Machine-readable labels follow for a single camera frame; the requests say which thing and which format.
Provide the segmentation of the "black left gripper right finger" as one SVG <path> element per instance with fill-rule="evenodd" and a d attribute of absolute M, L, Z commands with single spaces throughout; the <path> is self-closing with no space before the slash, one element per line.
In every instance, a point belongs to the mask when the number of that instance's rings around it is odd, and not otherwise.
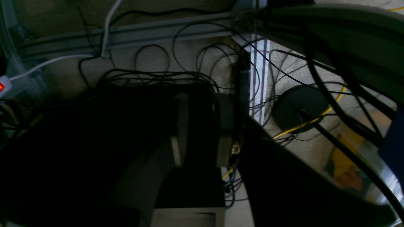
<path fill-rule="evenodd" d="M 227 94 L 216 95 L 225 132 L 241 140 L 237 170 L 256 227 L 389 227 L 395 211 L 345 192 L 276 143 Z"/>

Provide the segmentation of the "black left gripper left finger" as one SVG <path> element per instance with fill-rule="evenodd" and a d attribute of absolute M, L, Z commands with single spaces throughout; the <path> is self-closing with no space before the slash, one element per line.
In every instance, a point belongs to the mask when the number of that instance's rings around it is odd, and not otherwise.
<path fill-rule="evenodd" d="M 180 93 L 174 97 L 174 114 L 169 121 L 169 134 L 161 142 L 150 142 L 130 164 L 112 191 L 112 201 L 135 216 L 127 227 L 148 227 L 163 180 L 176 167 L 185 163 L 189 135 L 190 97 Z"/>

